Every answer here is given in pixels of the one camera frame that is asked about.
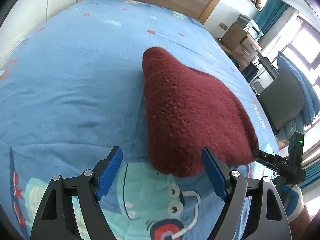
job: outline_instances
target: blue bed sheet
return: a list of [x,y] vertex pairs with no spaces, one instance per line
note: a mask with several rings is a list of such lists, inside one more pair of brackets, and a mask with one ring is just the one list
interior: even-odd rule
[[[0,203],[25,239],[51,177],[78,176],[115,145],[124,161],[100,205],[117,239],[162,239],[184,227],[180,239],[208,237],[224,203],[207,175],[179,179],[148,162],[141,62],[152,46],[224,82],[250,116],[260,149],[278,153],[249,84],[199,22],[132,0],[86,0],[35,30],[0,72]],[[235,168],[273,176],[256,162]],[[235,239],[249,206],[247,198]]]

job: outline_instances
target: gray chair back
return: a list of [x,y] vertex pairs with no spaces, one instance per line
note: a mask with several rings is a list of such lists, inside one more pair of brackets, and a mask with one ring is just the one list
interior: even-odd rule
[[281,72],[260,93],[259,100],[275,132],[300,113],[305,96],[300,82],[289,72]]

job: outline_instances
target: printer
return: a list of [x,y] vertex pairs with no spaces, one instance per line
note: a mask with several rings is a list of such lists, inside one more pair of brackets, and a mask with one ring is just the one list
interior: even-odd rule
[[240,14],[235,24],[238,25],[240,28],[244,29],[247,33],[249,33],[255,41],[257,41],[261,37],[259,35],[259,26],[255,23],[254,20],[251,20],[247,16]]

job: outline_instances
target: teal curtain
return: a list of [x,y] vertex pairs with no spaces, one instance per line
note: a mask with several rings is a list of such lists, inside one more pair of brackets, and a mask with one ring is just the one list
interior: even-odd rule
[[267,0],[261,12],[258,12],[254,18],[254,21],[262,32],[266,34],[289,7],[288,4],[281,0]]
[[309,185],[315,183],[317,180],[320,179],[320,161],[317,161],[310,167],[306,168],[306,172],[306,180],[298,185],[301,189],[308,187]]

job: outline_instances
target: person's hand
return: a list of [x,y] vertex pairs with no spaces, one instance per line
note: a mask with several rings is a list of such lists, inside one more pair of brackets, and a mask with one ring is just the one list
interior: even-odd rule
[[282,185],[281,190],[291,197],[290,202],[285,209],[288,221],[291,222],[300,215],[304,209],[305,204],[302,199],[302,192],[297,185]]

